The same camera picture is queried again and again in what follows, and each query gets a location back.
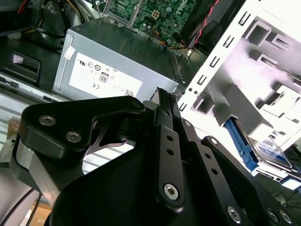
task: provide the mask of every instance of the motherboard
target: motherboard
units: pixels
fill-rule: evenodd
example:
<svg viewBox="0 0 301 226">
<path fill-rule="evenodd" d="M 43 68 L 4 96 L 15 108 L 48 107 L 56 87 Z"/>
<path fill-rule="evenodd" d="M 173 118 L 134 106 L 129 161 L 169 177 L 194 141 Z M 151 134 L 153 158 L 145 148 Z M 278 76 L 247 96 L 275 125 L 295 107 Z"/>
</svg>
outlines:
<svg viewBox="0 0 301 226">
<path fill-rule="evenodd" d="M 154 28 L 160 40 L 172 46 L 177 43 L 173 34 L 179 34 L 197 0 L 142 0 L 133 28 L 153 36 Z M 130 20 L 139 0 L 112 0 L 110 12 Z"/>
</svg>

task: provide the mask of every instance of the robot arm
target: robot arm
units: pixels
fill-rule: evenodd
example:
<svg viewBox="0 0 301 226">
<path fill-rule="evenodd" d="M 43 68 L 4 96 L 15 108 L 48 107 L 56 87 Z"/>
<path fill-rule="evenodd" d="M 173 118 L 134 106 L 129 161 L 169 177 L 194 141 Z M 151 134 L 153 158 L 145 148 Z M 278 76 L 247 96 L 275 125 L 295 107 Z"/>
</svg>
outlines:
<svg viewBox="0 0 301 226">
<path fill-rule="evenodd" d="M 294 225 L 268 191 L 214 137 L 200 141 L 172 95 L 32 105 L 13 173 L 53 205 L 49 225 Z M 87 153 L 135 148 L 84 175 Z"/>
</svg>

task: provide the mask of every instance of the power supply label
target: power supply label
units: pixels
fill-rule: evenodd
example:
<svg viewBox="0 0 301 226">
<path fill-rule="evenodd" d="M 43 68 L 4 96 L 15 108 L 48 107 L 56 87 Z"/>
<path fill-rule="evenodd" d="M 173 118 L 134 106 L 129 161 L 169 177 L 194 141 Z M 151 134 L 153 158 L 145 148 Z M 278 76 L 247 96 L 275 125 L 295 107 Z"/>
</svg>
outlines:
<svg viewBox="0 0 301 226">
<path fill-rule="evenodd" d="M 135 97 L 142 81 L 77 53 L 69 85 L 96 97 Z"/>
</svg>

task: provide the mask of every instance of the power supply unit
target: power supply unit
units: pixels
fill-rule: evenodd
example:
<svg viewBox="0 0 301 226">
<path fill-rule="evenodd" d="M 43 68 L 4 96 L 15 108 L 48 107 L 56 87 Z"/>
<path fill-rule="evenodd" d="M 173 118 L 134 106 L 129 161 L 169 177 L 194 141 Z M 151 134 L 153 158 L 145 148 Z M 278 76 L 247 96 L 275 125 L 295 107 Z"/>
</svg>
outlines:
<svg viewBox="0 0 301 226">
<path fill-rule="evenodd" d="M 143 101 L 157 87 L 181 92 L 205 59 L 196 50 L 186 61 L 107 18 L 97 19 L 68 30 L 53 92 L 68 99 L 129 95 Z"/>
</svg>

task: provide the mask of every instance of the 80 plus logo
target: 80 plus logo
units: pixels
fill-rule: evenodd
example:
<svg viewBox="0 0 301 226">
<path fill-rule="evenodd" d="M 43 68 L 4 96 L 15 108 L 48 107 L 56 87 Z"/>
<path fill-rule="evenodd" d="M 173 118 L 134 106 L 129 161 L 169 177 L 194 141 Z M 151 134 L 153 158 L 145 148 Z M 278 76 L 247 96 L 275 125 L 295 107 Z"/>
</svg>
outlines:
<svg viewBox="0 0 301 226">
<path fill-rule="evenodd" d="M 109 78 L 109 75 L 107 73 L 102 72 L 99 77 L 99 81 L 101 81 L 103 83 L 107 83 L 108 78 Z"/>
</svg>

